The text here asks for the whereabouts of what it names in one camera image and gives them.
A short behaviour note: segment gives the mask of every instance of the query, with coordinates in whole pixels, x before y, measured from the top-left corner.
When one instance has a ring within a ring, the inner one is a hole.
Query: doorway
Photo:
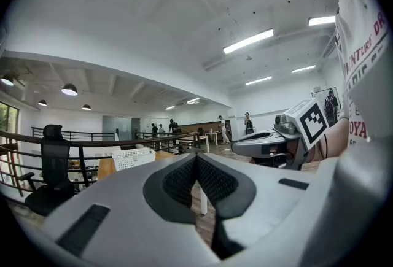
[[[132,118],[131,119],[131,135],[132,140],[137,139],[135,132],[141,131],[141,119],[140,118]]]
[[[119,140],[131,140],[131,118],[103,116],[103,133],[116,133],[119,130]]]

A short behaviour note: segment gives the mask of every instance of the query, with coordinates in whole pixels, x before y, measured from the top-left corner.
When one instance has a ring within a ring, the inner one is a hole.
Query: glass wall
[[[0,102],[0,131],[16,133],[18,131],[19,110]],[[6,140],[0,137],[0,144],[5,144]]]

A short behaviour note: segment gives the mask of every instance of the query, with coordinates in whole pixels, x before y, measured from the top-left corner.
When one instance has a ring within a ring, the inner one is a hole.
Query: white crate
[[[140,166],[155,160],[155,151],[150,148],[138,148],[129,150],[115,150],[112,152],[116,171]]]

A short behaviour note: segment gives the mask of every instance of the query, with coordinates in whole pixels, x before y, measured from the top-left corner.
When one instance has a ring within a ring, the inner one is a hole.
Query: wooden floor
[[[232,151],[228,151],[230,148],[229,145],[218,145],[216,146],[213,143],[210,143],[209,149],[210,153],[215,153],[216,155],[220,155],[223,157],[231,158],[237,160],[241,163],[248,163],[250,158],[243,157],[235,154]],[[319,162],[304,164],[302,171],[306,172],[316,172],[319,166]],[[40,228],[44,224],[45,218],[33,213],[27,207],[21,206],[19,204],[9,202],[9,206],[13,213],[19,220],[26,220],[36,227]],[[192,188],[192,211],[196,214],[196,230],[202,237],[202,239],[207,243],[207,245],[211,245],[212,237],[214,233],[214,224],[216,222],[215,215],[216,211],[214,210],[211,203],[208,201],[208,213],[206,215],[201,214],[201,197],[200,197],[200,186],[198,183],[194,185]]]

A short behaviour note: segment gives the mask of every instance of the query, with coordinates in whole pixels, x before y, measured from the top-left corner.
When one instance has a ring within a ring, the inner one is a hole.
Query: office chair
[[[27,180],[33,190],[26,197],[25,204],[39,215],[47,216],[60,204],[74,196],[74,186],[68,179],[69,141],[61,135],[61,125],[47,125],[41,139],[42,176],[46,185],[34,186],[30,172],[20,176]]]

